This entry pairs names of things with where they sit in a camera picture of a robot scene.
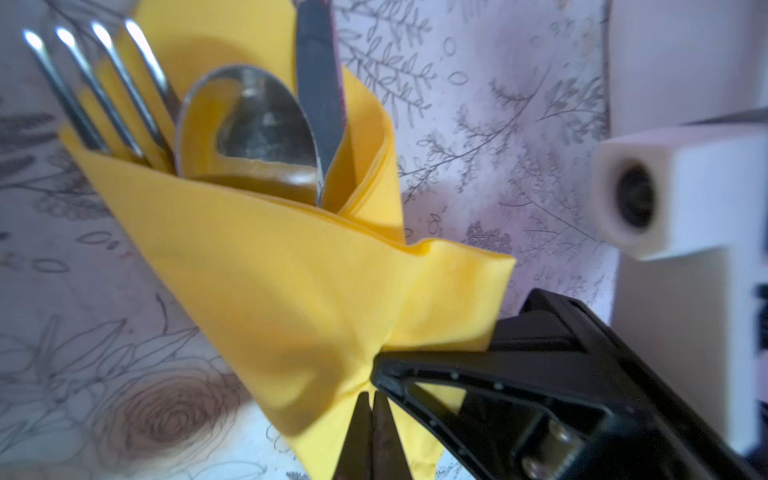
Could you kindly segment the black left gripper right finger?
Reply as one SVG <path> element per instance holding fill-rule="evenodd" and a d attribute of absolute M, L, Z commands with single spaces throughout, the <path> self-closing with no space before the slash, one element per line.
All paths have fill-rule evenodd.
<path fill-rule="evenodd" d="M 412 480 L 387 396 L 377 391 L 372 408 L 372 466 L 375 480 Z"/>

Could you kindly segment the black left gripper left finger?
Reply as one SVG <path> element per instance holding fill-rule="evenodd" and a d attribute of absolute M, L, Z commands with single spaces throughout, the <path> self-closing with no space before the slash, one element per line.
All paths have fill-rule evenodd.
<path fill-rule="evenodd" d="M 373 416 L 368 392 L 356 401 L 333 480 L 373 478 Z"/>

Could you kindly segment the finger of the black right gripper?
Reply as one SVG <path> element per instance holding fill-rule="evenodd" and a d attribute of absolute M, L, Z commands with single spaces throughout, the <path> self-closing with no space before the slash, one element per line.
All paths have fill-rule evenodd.
<path fill-rule="evenodd" d="M 532 291 L 482 352 L 379 354 L 372 383 L 478 479 L 758 479 L 582 302 Z"/>

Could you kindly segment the yellow paper napkin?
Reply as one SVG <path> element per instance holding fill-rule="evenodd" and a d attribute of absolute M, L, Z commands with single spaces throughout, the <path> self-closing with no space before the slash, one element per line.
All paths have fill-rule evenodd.
<path fill-rule="evenodd" d="M 482 351 L 515 261 L 408 244 L 395 131 L 343 75 L 348 134 L 322 210 L 183 180 L 60 137 L 155 273 L 245 384 L 307 473 L 330 478 L 383 350 Z"/>

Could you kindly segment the silver spoon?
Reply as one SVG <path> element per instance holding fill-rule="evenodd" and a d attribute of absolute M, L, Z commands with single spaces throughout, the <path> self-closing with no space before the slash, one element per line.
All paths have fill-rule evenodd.
<path fill-rule="evenodd" d="M 230 64 L 199 77 L 175 124 L 179 177 L 317 206 L 316 144 L 291 90 L 272 73 Z"/>

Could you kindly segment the silver table knife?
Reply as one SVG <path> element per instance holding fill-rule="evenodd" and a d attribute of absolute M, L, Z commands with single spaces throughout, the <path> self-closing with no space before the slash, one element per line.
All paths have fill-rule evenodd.
<path fill-rule="evenodd" d="M 346 128 L 346 107 L 336 35 L 328 1 L 297 3 L 295 32 L 297 94 L 327 174 Z"/>

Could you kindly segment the silver fork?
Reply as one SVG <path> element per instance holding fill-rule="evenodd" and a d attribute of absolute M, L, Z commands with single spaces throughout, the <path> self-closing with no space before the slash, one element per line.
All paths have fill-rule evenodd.
<path fill-rule="evenodd" d="M 130 17 L 123 20 L 123 25 L 142 59 L 147 74 L 154 85 L 166 112 L 169 117 L 175 121 L 181 111 L 181 101 L 171 85 L 169 76 L 154 53 L 141 26 Z M 145 130 L 154 144 L 165 154 L 166 163 L 170 168 L 170 172 L 176 174 L 177 167 L 173 149 L 166 140 L 165 135 L 162 133 L 160 125 L 151 112 L 147 101 L 140 93 L 132 73 L 120 56 L 111 34 L 102 23 L 96 20 L 90 23 L 90 28 L 96 37 L 97 43 L 101 46 L 111 63 L 115 74 L 128 95 Z M 128 149 L 133 158 L 141 160 L 145 164 L 149 164 L 149 158 L 130 130 L 128 124 L 121 116 L 117 105 L 98 79 L 93 67 L 87 60 L 78 41 L 75 39 L 74 34 L 68 29 L 58 26 L 55 28 L 55 35 L 66 47 L 82 80 L 94 95 L 95 100 L 106 115 L 109 123 L 117 133 L 123 145 Z M 63 109 L 66 118 L 69 120 L 81 144 L 90 151 L 110 155 L 112 151 L 98 130 L 96 122 L 76 98 L 73 89 L 67 84 L 62 74 L 55 66 L 53 58 L 42 37 L 30 29 L 24 29 L 22 31 L 22 38 L 31 51 L 40 72 L 44 76 L 60 107 Z"/>

